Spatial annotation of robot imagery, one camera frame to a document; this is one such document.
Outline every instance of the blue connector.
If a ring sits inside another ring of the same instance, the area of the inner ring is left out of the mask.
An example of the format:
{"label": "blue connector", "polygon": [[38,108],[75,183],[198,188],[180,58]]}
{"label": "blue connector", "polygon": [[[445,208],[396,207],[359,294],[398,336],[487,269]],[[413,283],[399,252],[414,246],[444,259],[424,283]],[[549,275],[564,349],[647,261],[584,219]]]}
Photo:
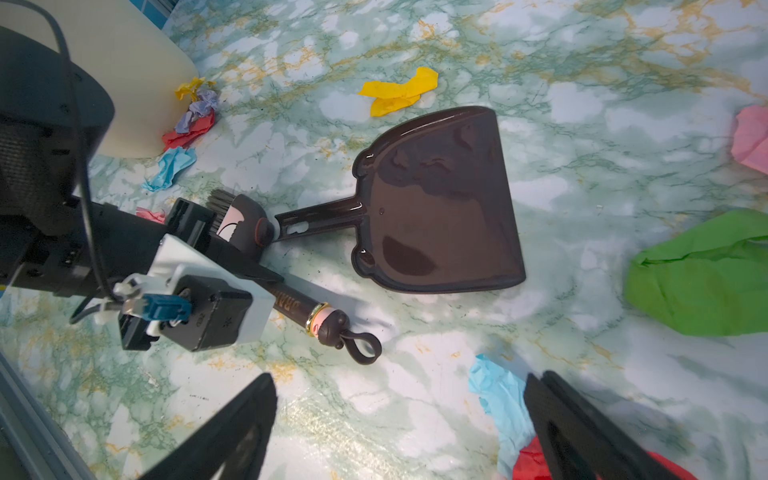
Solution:
{"label": "blue connector", "polygon": [[123,313],[139,316],[148,321],[183,322],[192,313],[192,304],[178,295],[145,293],[137,299],[126,300],[123,304]]}

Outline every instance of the brown dustpan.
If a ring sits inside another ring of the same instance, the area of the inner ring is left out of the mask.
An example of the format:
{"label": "brown dustpan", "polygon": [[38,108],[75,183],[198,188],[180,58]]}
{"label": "brown dustpan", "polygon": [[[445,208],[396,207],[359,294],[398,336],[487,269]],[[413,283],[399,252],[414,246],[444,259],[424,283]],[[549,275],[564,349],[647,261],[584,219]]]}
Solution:
{"label": "brown dustpan", "polygon": [[[277,240],[355,227],[355,271],[399,292],[495,290],[525,280],[493,110],[453,108],[407,121],[360,152],[352,173],[354,197],[277,215]],[[302,222],[306,230],[288,233]]]}

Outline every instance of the dustpan handle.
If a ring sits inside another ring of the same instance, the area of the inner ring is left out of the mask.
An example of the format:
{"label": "dustpan handle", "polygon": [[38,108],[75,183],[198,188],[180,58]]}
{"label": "dustpan handle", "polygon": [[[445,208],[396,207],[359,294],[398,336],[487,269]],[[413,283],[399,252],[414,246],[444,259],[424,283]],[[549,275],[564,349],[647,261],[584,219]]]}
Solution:
{"label": "dustpan handle", "polygon": [[[357,197],[351,197],[275,215],[277,223],[280,224],[280,235],[275,241],[354,227],[360,223],[365,214],[365,206]],[[291,226],[302,222],[307,222],[306,230],[288,233]]]}

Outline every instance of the beige bin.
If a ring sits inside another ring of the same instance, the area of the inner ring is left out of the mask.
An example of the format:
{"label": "beige bin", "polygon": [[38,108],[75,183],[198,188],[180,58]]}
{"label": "beige bin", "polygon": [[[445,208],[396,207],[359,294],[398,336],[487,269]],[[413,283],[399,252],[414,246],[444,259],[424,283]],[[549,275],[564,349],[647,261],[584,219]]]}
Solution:
{"label": "beige bin", "polygon": [[[32,0],[53,15],[72,61],[96,79],[114,102],[114,120],[98,153],[156,157],[161,137],[187,111],[189,96],[174,90],[197,75],[192,61],[128,0]],[[48,23],[36,12],[0,3],[0,25],[58,51]]]}

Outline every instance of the marble tabletop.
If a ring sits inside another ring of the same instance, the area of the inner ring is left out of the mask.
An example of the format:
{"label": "marble tabletop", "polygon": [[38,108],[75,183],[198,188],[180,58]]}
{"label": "marble tabletop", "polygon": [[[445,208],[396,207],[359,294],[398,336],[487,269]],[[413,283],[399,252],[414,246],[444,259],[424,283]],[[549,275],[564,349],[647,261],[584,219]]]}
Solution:
{"label": "marble tabletop", "polygon": [[[280,404],[262,478],[489,478],[497,432],[467,388],[479,353],[558,372],[701,480],[766,478],[768,334],[682,336],[622,296],[643,248],[768,210],[768,177],[728,154],[734,115],[768,101],[766,25],[766,0],[181,0],[164,31],[217,82],[217,123],[165,191],[139,188],[156,159],[96,157],[96,200],[168,211],[225,187],[269,214],[336,200],[383,131],[485,105],[528,279],[389,292],[354,273],[344,230],[275,244],[264,263],[378,335],[373,366],[276,313],[251,346],[124,352],[116,325],[67,325],[80,299],[17,289],[0,300],[0,349],[98,478],[146,471],[263,371]],[[362,83],[420,66],[437,89],[371,118]]]}

